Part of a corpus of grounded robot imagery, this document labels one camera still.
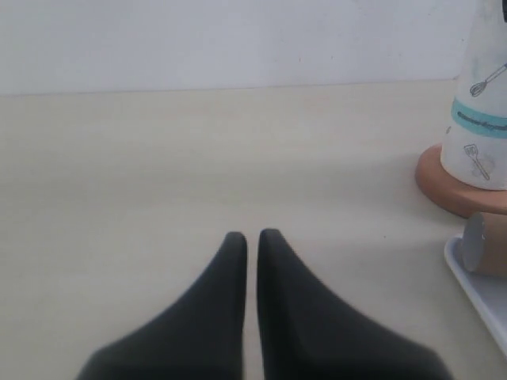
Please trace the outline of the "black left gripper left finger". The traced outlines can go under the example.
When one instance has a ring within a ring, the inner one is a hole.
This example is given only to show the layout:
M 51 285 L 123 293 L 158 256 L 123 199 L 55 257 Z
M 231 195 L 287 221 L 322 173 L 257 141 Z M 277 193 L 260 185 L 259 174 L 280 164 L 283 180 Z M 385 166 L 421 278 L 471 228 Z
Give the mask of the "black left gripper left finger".
M 241 379 L 247 243 L 229 232 L 193 285 L 141 328 L 94 352 L 80 379 Z

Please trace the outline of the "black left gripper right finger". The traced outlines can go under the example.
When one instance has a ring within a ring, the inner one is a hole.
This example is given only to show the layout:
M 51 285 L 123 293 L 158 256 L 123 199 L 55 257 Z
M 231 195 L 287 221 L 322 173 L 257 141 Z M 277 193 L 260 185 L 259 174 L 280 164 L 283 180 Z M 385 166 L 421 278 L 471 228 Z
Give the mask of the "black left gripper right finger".
M 275 229 L 260 233 L 257 318 L 267 379 L 450 379 L 435 351 L 323 284 Z

